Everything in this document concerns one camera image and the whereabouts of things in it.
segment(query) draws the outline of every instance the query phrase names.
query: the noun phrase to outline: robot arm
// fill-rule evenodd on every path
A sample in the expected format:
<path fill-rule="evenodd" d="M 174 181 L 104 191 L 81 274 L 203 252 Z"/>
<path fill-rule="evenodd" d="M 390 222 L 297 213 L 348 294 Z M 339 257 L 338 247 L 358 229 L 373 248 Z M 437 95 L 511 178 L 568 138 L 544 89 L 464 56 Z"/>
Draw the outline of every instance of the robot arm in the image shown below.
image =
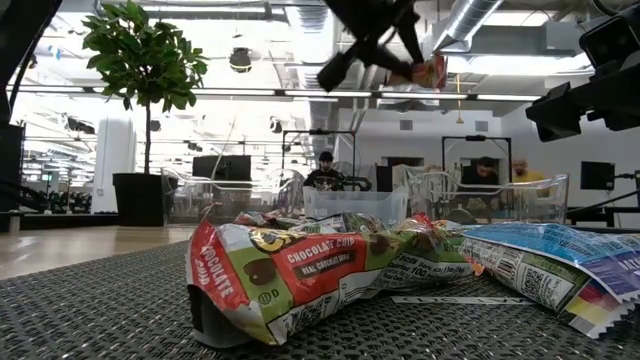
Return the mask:
<path fill-rule="evenodd" d="M 424 63 L 415 31 L 420 17 L 413 11 L 414 0 L 325 0 L 325 3 L 356 38 L 345 53 L 336 54 L 318 73 L 318 83 L 327 92 L 342 83 L 356 59 L 367 67 L 375 64 L 411 80 L 411 64 L 379 44 L 380 37 L 391 27 L 397 29 L 413 62 Z"/>

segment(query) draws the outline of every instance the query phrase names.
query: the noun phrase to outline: black shirt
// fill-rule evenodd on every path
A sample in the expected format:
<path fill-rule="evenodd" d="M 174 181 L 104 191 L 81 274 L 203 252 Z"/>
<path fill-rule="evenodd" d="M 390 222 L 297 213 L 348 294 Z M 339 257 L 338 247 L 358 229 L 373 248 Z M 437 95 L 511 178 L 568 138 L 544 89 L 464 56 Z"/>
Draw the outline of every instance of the black shirt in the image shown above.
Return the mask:
<path fill-rule="evenodd" d="M 496 173 L 490 173 L 489 175 L 482 177 L 478 175 L 477 171 L 468 171 L 463 176 L 460 182 L 463 185 L 499 185 L 500 180 L 498 179 L 498 175 Z M 473 191 L 473 192 L 482 192 L 487 191 L 482 188 L 473 188 L 473 187 L 465 187 L 464 191 Z"/>
<path fill-rule="evenodd" d="M 342 174 L 334 169 L 323 171 L 314 170 L 304 180 L 304 186 L 315 187 L 319 191 L 339 190 L 342 182 Z"/>

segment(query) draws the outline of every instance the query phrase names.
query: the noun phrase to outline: plastic wrapper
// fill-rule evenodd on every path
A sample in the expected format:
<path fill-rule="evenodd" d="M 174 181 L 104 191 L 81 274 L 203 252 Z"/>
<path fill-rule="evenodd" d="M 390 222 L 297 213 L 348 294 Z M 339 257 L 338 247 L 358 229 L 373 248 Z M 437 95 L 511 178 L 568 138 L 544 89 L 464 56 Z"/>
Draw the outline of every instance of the plastic wrapper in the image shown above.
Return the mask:
<path fill-rule="evenodd" d="M 638 235 L 519 223 L 481 226 L 464 235 L 461 255 L 591 338 L 638 302 Z"/>
<path fill-rule="evenodd" d="M 247 217 L 239 220 L 245 224 Z M 247 335 L 244 341 L 278 345 L 380 290 L 447 281 L 472 271 L 457 245 L 438 236 L 425 216 L 391 230 L 362 214 L 343 214 L 332 221 L 349 232 L 278 230 L 269 228 L 269 221 L 267 227 L 214 227 L 205 220 L 191 238 L 187 282 L 212 301 L 228 320 L 225 326 Z M 314 224 L 302 226 L 311 229 Z M 335 230 L 331 226 L 336 225 L 325 221 L 318 226 Z M 223 338 L 235 329 L 220 326 L 209 336 Z"/>
<path fill-rule="evenodd" d="M 243 211 L 233 221 L 238 225 L 255 226 L 270 229 L 289 229 L 305 223 L 304 220 L 280 217 L 278 211 L 261 213 L 258 211 Z"/>
<path fill-rule="evenodd" d="M 442 55 L 433 55 L 424 64 L 413 65 L 411 81 L 391 73 L 386 86 L 397 86 L 414 83 L 427 89 L 442 89 L 447 85 L 447 59 Z"/>

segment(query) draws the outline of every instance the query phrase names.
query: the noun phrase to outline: green leaves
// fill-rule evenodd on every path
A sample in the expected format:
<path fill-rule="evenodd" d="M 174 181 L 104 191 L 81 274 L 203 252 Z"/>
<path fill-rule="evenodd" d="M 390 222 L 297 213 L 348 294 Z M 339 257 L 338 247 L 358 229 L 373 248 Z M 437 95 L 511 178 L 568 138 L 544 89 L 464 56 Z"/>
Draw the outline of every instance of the green leaves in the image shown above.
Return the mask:
<path fill-rule="evenodd" d="M 151 25 L 146 11 L 131 0 L 104 5 L 103 13 L 106 19 L 83 21 L 89 29 L 83 47 L 98 53 L 87 68 L 96 69 L 107 84 L 103 94 L 121 97 L 127 110 L 134 100 L 142 106 L 163 101 L 163 112 L 194 106 L 191 90 L 203 86 L 207 73 L 202 49 L 193 48 L 173 24 Z"/>

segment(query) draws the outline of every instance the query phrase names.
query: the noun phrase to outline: transparent container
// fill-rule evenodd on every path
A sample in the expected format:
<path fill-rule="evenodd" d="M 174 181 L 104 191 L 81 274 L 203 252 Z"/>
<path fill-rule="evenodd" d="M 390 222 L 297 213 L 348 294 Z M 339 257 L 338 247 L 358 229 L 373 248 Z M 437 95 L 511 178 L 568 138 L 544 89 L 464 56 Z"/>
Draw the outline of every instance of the transparent container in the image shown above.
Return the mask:
<path fill-rule="evenodd" d="M 448 173 L 432 172 L 409 178 L 409 206 L 412 214 L 461 224 L 564 224 L 568 184 L 568 175 L 557 175 L 528 183 L 462 185 Z"/>
<path fill-rule="evenodd" d="M 214 225 L 232 222 L 242 211 L 302 214 L 304 177 L 294 170 L 269 174 L 262 181 L 212 181 L 162 169 L 167 224 L 197 224 L 206 215 Z"/>
<path fill-rule="evenodd" d="M 317 191 L 305 186 L 304 214 L 320 220 L 342 212 L 358 212 L 378 217 L 387 225 L 402 221 L 407 216 L 408 191 Z"/>

